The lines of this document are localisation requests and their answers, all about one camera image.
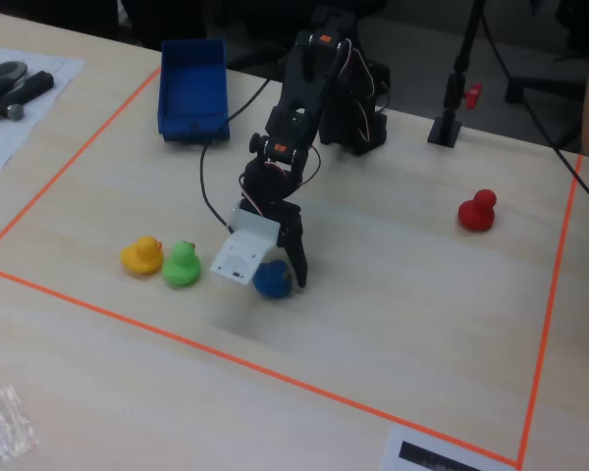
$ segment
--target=orange tape border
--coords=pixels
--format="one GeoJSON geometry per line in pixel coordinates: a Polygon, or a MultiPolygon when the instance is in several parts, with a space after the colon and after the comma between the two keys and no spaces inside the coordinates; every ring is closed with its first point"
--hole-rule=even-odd
{"type": "MultiPolygon", "coordinates": [[[[20,221],[20,219],[30,210],[30,208],[48,191],[48,189],[56,181],[58,181],[59,178],[61,178],[61,176],[77,161],[77,159],[84,153],[85,150],[87,150],[87,148],[96,140],[96,138],[98,138],[98,136],[101,135],[109,127],[109,125],[135,100],[135,98],[159,75],[160,72],[161,72],[161,68],[157,68],[150,76],[148,76],[148,78],[131,94],[131,96],[120,106],[120,108],[118,108],[114,112],[114,114],[111,115],[111,117],[109,117],[109,119],[98,129],[98,131],[96,131],[96,133],[90,139],[87,140],[87,142],[77,151],[77,153],[68,162],[66,162],[66,164],[64,164],[64,166],[59,170],[59,172],[57,172],[57,174],[55,174],[55,176],[33,197],[33,199],[27,203],[27,205],[16,215],[16,217],[11,222],[9,222],[9,224],[0,232],[0,241],[20,221]]],[[[578,159],[576,162],[576,172],[579,172],[581,167],[582,167],[582,155],[578,155],[578,159]]],[[[515,469],[521,471],[521,469],[523,467],[525,453],[527,450],[528,439],[529,439],[530,429],[531,429],[531,425],[532,425],[532,419],[534,416],[534,410],[535,410],[539,386],[540,386],[540,382],[541,382],[541,373],[543,370],[543,363],[544,363],[544,359],[545,359],[548,337],[549,337],[549,333],[550,333],[550,326],[552,323],[552,314],[553,314],[553,310],[554,310],[554,303],[555,303],[555,299],[556,299],[556,294],[557,294],[557,289],[558,289],[558,284],[559,284],[559,276],[560,276],[560,272],[561,272],[562,254],[564,251],[567,230],[568,230],[568,226],[569,226],[569,220],[571,217],[571,209],[573,206],[575,190],[576,190],[576,180],[572,179],[571,186],[569,189],[567,206],[565,209],[565,214],[564,214],[563,222],[562,222],[561,236],[559,239],[559,246],[558,246],[558,250],[557,250],[557,256],[555,259],[555,266],[554,266],[552,281],[551,281],[551,286],[550,286],[550,294],[548,297],[548,306],[546,309],[546,316],[544,319],[543,331],[541,334],[539,353],[537,356],[537,362],[536,362],[536,366],[535,366],[535,373],[534,373],[534,377],[533,377],[533,381],[532,381],[532,388],[530,391],[530,397],[528,399],[528,407],[526,410],[526,416],[525,416],[525,420],[524,420],[523,432],[521,435],[521,441],[520,441],[520,445],[519,445],[519,452],[517,455],[517,460],[512,460],[510,458],[506,458],[504,456],[501,456],[497,453],[494,453],[494,452],[492,452],[488,449],[482,448],[480,446],[470,444],[469,442],[465,442],[463,440],[456,439],[456,438],[448,436],[446,434],[442,434],[440,432],[437,432],[433,429],[429,429],[429,428],[424,427],[422,425],[401,419],[401,417],[397,417],[395,415],[389,414],[387,412],[376,409],[374,407],[362,404],[360,402],[356,402],[354,400],[348,399],[346,397],[335,394],[333,392],[328,392],[328,391],[322,390],[322,389],[317,388],[315,386],[309,385],[308,383],[304,383],[304,382],[299,381],[297,379],[288,377],[286,375],[283,375],[283,374],[278,373],[276,371],[270,370],[270,369],[265,368],[261,365],[257,365],[255,363],[249,362],[249,361],[244,360],[242,358],[238,358],[232,354],[226,353],[224,351],[218,350],[218,349],[210,347],[208,345],[196,342],[194,340],[186,339],[182,336],[178,336],[177,334],[165,331],[163,329],[159,329],[159,328],[157,328],[155,326],[151,326],[149,324],[139,322],[139,321],[132,319],[130,317],[123,316],[122,314],[118,314],[118,313],[115,313],[115,312],[110,311],[108,309],[104,309],[102,307],[95,306],[95,305],[90,304],[88,302],[81,301],[79,299],[67,296],[66,294],[63,294],[59,291],[55,291],[53,289],[43,287],[41,285],[24,280],[22,278],[14,276],[14,275],[10,275],[8,273],[0,271],[0,278],[12,281],[14,283],[18,283],[18,284],[23,285],[28,288],[38,290],[38,291],[43,292],[45,294],[51,295],[53,297],[62,299],[67,302],[70,302],[70,303],[77,305],[79,307],[82,307],[84,309],[105,315],[107,317],[116,319],[120,322],[124,322],[124,323],[132,325],[134,327],[146,330],[146,331],[151,332],[153,334],[157,334],[159,336],[168,338],[170,340],[184,343],[186,345],[189,345],[189,346],[192,346],[192,347],[197,348],[199,350],[213,354],[215,356],[218,356],[218,357],[223,358],[225,360],[231,361],[233,363],[237,363],[240,366],[249,368],[251,370],[262,373],[262,374],[272,377],[274,379],[277,379],[277,380],[283,381],[285,383],[291,384],[293,386],[296,386],[298,388],[302,388],[304,390],[310,391],[311,393],[316,393],[316,394],[322,395],[322,396],[332,399],[336,402],[340,402],[344,405],[348,405],[350,407],[362,410],[364,412],[381,417],[383,419],[398,423],[400,425],[404,425],[406,427],[409,427],[409,428],[419,431],[421,433],[430,435],[430,436],[435,437],[437,439],[443,440],[443,441],[448,442],[450,444],[461,446],[463,448],[469,449],[471,451],[474,451],[476,453],[484,455],[488,458],[491,458],[496,461],[502,462],[506,465],[512,466],[515,469]]]]}
{"type": "MultiPolygon", "coordinates": [[[[576,173],[580,173],[582,169],[582,154],[578,155],[576,160],[576,173]]],[[[526,456],[528,448],[528,440],[530,437],[530,428],[532,426],[532,419],[534,417],[535,406],[537,404],[537,396],[539,393],[539,385],[541,383],[541,373],[543,372],[543,363],[546,356],[546,348],[548,347],[548,338],[550,336],[550,326],[552,324],[552,314],[554,312],[554,304],[557,298],[557,290],[559,288],[559,277],[561,275],[562,255],[565,249],[565,241],[567,240],[567,231],[569,229],[569,220],[571,219],[571,210],[573,208],[573,200],[576,196],[577,181],[575,178],[571,179],[569,186],[569,196],[567,197],[567,206],[565,207],[565,214],[562,218],[561,236],[559,237],[559,247],[557,248],[557,257],[554,261],[554,270],[552,272],[552,281],[550,282],[550,294],[548,295],[548,306],[546,307],[546,315],[543,320],[543,331],[541,332],[541,341],[539,343],[539,353],[537,355],[537,363],[535,366],[534,377],[532,379],[532,388],[530,390],[530,397],[528,398],[528,408],[526,409],[526,418],[523,424],[523,432],[521,433],[521,441],[519,442],[519,452],[517,454],[516,468],[521,471],[523,468],[523,461],[526,456]]]]}
{"type": "Polygon", "coordinates": [[[392,422],[396,422],[398,424],[404,425],[406,427],[409,427],[411,429],[417,430],[417,431],[422,432],[424,434],[430,435],[430,436],[435,437],[437,439],[444,440],[445,442],[449,442],[451,444],[461,446],[461,447],[469,449],[471,451],[475,451],[476,453],[482,454],[482,455],[487,456],[487,457],[494,459],[496,461],[500,461],[504,464],[507,464],[510,466],[515,465],[515,461],[513,459],[506,458],[504,456],[500,456],[492,451],[489,451],[488,449],[482,448],[477,445],[470,444],[468,442],[464,442],[460,439],[456,439],[456,438],[451,437],[449,435],[442,434],[440,432],[429,429],[427,427],[416,424],[414,422],[410,422],[410,421],[401,419],[401,417],[397,417],[395,415],[389,414],[387,412],[376,409],[374,407],[362,404],[360,402],[356,402],[355,400],[348,399],[346,397],[335,394],[333,392],[328,392],[328,391],[322,390],[322,389],[317,388],[315,386],[309,385],[308,383],[305,383],[303,381],[296,380],[295,378],[291,378],[289,376],[283,375],[283,374],[278,373],[274,370],[270,370],[270,369],[265,368],[261,365],[257,365],[255,363],[248,361],[248,360],[244,360],[243,358],[239,358],[237,356],[234,356],[230,353],[226,353],[222,350],[211,347],[209,345],[205,345],[203,343],[199,343],[194,340],[186,339],[185,337],[179,336],[179,335],[174,334],[172,332],[165,331],[163,329],[160,329],[155,326],[151,326],[150,324],[146,324],[144,322],[140,322],[136,319],[132,319],[131,317],[123,316],[122,314],[118,314],[116,312],[110,311],[109,309],[104,309],[102,307],[98,307],[98,306],[91,304],[89,302],[81,301],[80,299],[76,299],[71,296],[67,296],[66,294],[63,294],[59,291],[55,291],[54,289],[43,287],[43,286],[38,285],[36,283],[30,282],[28,280],[24,280],[22,278],[16,277],[14,275],[10,275],[10,274],[2,272],[2,271],[0,271],[0,278],[3,278],[5,280],[9,280],[11,282],[15,282],[20,285],[24,285],[25,287],[32,288],[37,291],[41,291],[41,292],[48,294],[50,296],[53,296],[53,297],[56,297],[59,299],[63,299],[64,301],[70,302],[76,306],[82,307],[82,308],[87,309],[89,311],[96,312],[98,314],[102,314],[103,316],[107,316],[112,319],[116,319],[117,321],[124,322],[125,324],[129,324],[133,327],[137,327],[139,329],[146,330],[148,332],[151,332],[153,334],[157,334],[159,336],[165,337],[170,340],[184,343],[184,344],[189,345],[193,348],[196,348],[196,349],[202,350],[204,352],[210,353],[212,355],[218,356],[220,358],[223,358],[227,361],[237,363],[240,366],[243,366],[245,368],[249,368],[251,370],[257,371],[258,373],[262,373],[266,376],[270,376],[271,378],[275,378],[277,380],[291,384],[291,385],[296,386],[298,388],[302,388],[304,390],[310,391],[311,393],[316,393],[316,394],[322,395],[322,396],[332,399],[336,402],[340,402],[340,403],[348,405],[350,407],[354,407],[354,408],[362,410],[364,412],[368,412],[370,414],[376,415],[376,416],[381,417],[383,419],[387,419],[392,422]]]}
{"type": "Polygon", "coordinates": [[[24,208],[22,208],[22,210],[16,215],[16,217],[13,218],[2,231],[0,231],[0,240],[2,240],[4,236],[14,227],[14,225],[20,221],[24,214],[26,214],[30,210],[30,208],[32,208],[32,206],[34,206],[34,204],[37,201],[39,201],[41,196],[43,196],[46,193],[46,191],[48,191],[48,189],[50,189],[50,187],[54,183],[56,183],[63,174],[66,173],[66,171],[72,166],[72,164],[74,164],[77,161],[77,159],[81,157],[83,152],[89,148],[89,146],[94,142],[94,140],[96,140],[98,136],[101,135],[102,132],[105,131],[107,127],[111,125],[111,123],[116,118],[118,118],[118,116],[123,111],[125,111],[125,109],[131,104],[131,102],[134,101],[135,98],[159,75],[160,71],[161,67],[158,67],[150,76],[148,76],[148,78],[146,78],[146,80],[131,94],[131,96],[127,98],[127,100],[120,106],[120,108],[118,108],[114,112],[114,114],[111,115],[107,119],[107,121],[105,121],[105,123],[98,129],[98,131],[96,131],[94,135],[90,137],[85,144],[82,145],[82,147],[77,151],[77,153],[73,155],[72,158],[68,162],[66,162],[63,165],[63,167],[61,167],[61,169],[59,169],[59,172],[57,172],[55,176],[52,179],[50,179],[50,181],[47,184],[45,184],[42,187],[42,189],[32,198],[32,200],[29,201],[24,208]]]}

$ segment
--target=red clip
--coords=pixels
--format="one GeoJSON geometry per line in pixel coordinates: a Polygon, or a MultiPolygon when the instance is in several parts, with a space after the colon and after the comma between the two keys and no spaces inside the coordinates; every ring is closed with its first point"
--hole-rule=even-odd
{"type": "Polygon", "coordinates": [[[467,110],[473,110],[475,105],[478,104],[478,98],[482,92],[482,83],[475,83],[469,91],[464,94],[464,98],[467,100],[467,110]]]}

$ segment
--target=plastic bag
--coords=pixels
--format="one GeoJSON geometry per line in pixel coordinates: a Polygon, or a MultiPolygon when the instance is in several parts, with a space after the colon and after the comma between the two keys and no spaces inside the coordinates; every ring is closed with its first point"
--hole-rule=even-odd
{"type": "Polygon", "coordinates": [[[36,445],[22,402],[12,386],[0,390],[0,461],[15,458],[36,445]]]}

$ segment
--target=yellow rubber duck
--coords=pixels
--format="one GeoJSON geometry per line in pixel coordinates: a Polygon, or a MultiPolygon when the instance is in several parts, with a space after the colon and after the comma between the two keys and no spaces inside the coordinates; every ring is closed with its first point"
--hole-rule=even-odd
{"type": "Polygon", "coordinates": [[[159,240],[145,235],[124,248],[120,254],[120,260],[128,270],[139,275],[154,273],[164,263],[164,252],[161,246],[159,240]]]}

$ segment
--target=robotic arm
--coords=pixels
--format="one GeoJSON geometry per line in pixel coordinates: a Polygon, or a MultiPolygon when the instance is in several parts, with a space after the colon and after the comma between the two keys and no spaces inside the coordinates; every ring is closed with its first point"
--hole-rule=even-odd
{"type": "Polygon", "coordinates": [[[361,50],[353,13],[319,7],[312,23],[314,32],[300,31],[286,57],[267,135],[251,138],[249,151],[256,156],[241,176],[240,208],[280,224],[277,245],[286,249],[301,287],[307,262],[300,207],[285,198],[301,186],[318,131],[323,144],[336,142],[356,155],[386,141],[386,116],[376,113],[375,103],[378,90],[390,88],[389,69],[367,61],[361,50]]]}

